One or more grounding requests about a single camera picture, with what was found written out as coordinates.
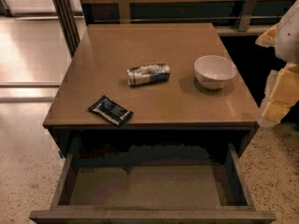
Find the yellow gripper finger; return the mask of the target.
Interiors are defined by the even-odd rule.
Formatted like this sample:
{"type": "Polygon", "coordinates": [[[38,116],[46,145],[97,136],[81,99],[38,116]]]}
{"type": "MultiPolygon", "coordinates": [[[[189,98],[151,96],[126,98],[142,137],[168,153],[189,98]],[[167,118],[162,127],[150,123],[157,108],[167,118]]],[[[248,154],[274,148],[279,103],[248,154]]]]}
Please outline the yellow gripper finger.
{"type": "Polygon", "coordinates": [[[272,70],[266,80],[258,123],[272,128],[282,121],[299,101],[299,65],[287,63],[279,71],[272,70]]]}
{"type": "Polygon", "coordinates": [[[275,24],[258,36],[255,44],[264,48],[274,47],[276,43],[276,34],[278,26],[275,24]]]}

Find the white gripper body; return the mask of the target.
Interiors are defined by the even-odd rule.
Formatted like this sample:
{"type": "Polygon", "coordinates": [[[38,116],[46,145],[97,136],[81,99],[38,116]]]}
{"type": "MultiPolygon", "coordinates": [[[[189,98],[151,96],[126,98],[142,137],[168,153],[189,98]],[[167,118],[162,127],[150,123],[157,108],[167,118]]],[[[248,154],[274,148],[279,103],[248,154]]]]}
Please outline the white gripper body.
{"type": "Polygon", "coordinates": [[[295,1],[278,23],[275,53],[287,63],[299,63],[299,0],[295,1]]]}

